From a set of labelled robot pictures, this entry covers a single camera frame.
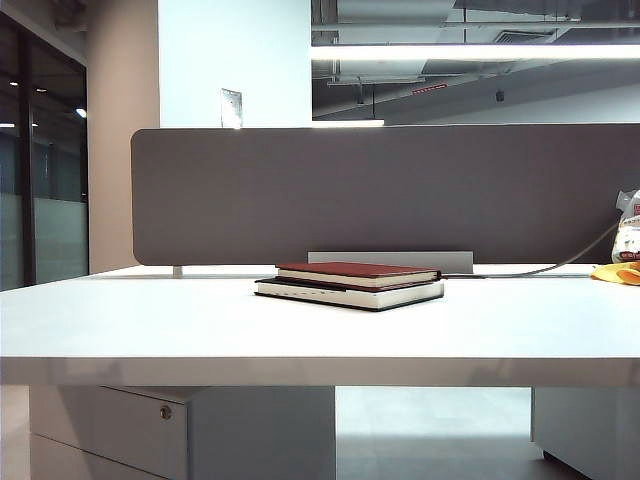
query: book cover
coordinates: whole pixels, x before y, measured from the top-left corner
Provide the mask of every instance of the book cover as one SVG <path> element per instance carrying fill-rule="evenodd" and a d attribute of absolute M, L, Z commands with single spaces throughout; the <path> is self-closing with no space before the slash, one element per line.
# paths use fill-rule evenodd
<path fill-rule="evenodd" d="M 396 290 L 398 288 L 408 288 L 408 287 L 417 287 L 418 285 L 427 285 L 429 283 L 433 283 L 430 281 L 420 281 L 420 282 L 407 282 L 407 283 L 396 283 L 393 285 L 386 285 L 381 287 L 367 287 L 364 285 L 354 285 L 350 283 L 339 283 L 339 282 L 328 282 L 322 280 L 302 280 L 298 278 L 290 278 L 290 277 L 275 277 L 275 280 L 288 283 L 290 285 L 300 285 L 307 287 L 334 287 L 337 289 L 349 289 L 349 290 L 359 290 L 362 292 L 386 292 L 388 290 Z"/>
<path fill-rule="evenodd" d="M 281 270 L 365 278 L 413 275 L 419 273 L 439 274 L 440 272 L 437 268 L 433 267 L 409 267 L 355 262 L 281 263 L 276 265 L 276 267 Z"/>

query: floor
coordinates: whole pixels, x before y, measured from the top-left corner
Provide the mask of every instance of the floor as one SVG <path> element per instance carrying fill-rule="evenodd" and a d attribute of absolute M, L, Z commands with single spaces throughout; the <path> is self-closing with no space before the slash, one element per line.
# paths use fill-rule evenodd
<path fill-rule="evenodd" d="M 586 480 L 529 442 L 523 388 L 340 387 L 339 480 Z M 0 389 L 2 480 L 29 480 L 28 391 Z"/>

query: privacy panel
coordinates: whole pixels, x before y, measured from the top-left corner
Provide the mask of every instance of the privacy panel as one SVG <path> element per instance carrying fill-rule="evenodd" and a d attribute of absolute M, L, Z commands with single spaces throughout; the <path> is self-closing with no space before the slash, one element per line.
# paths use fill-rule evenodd
<path fill-rule="evenodd" d="M 132 139 L 146 265 L 273 264 L 308 251 L 473 250 L 552 263 L 640 188 L 640 126 L 157 129 Z M 610 236 L 582 258 L 607 262 Z"/>

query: stack of books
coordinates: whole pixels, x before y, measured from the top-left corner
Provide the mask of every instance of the stack of books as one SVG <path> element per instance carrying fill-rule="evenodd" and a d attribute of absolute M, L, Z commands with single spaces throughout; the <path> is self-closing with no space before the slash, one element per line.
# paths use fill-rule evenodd
<path fill-rule="evenodd" d="M 441 272 L 435 268 L 351 262 L 276 267 L 276 277 L 256 281 L 256 295 L 376 312 L 444 295 Z"/>

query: frosted glass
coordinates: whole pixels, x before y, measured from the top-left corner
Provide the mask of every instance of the frosted glass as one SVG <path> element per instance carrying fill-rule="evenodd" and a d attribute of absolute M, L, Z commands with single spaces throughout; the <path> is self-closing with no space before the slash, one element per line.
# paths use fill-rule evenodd
<path fill-rule="evenodd" d="M 87 204 L 34 200 L 38 283 L 86 275 Z"/>
<path fill-rule="evenodd" d="M 21 198 L 0 193 L 0 290 L 22 286 Z"/>

